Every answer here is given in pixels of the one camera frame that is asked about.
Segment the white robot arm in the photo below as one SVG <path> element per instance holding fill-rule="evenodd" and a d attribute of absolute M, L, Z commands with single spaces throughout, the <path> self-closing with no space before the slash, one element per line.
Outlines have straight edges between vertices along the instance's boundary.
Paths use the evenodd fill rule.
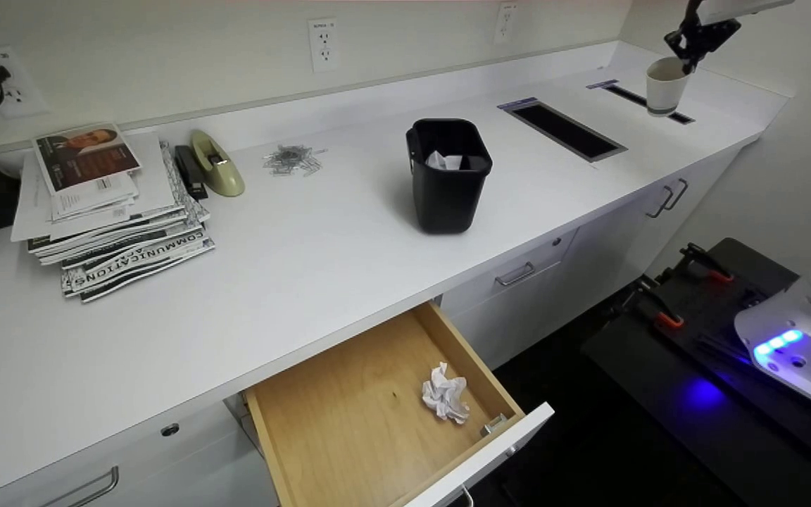
<path fill-rule="evenodd" d="M 746 14 L 787 5 L 792 0 L 687 0 L 681 23 L 664 33 L 680 59 L 702 59 L 719 52 Z"/>

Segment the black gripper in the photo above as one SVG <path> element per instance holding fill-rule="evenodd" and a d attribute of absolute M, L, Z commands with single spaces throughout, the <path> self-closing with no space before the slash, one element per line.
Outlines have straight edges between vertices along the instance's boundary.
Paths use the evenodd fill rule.
<path fill-rule="evenodd" d="M 740 29 L 736 18 L 705 21 L 702 5 L 705 0 L 687 0 L 681 23 L 664 33 L 664 45 L 680 59 L 702 59 L 719 52 Z"/>

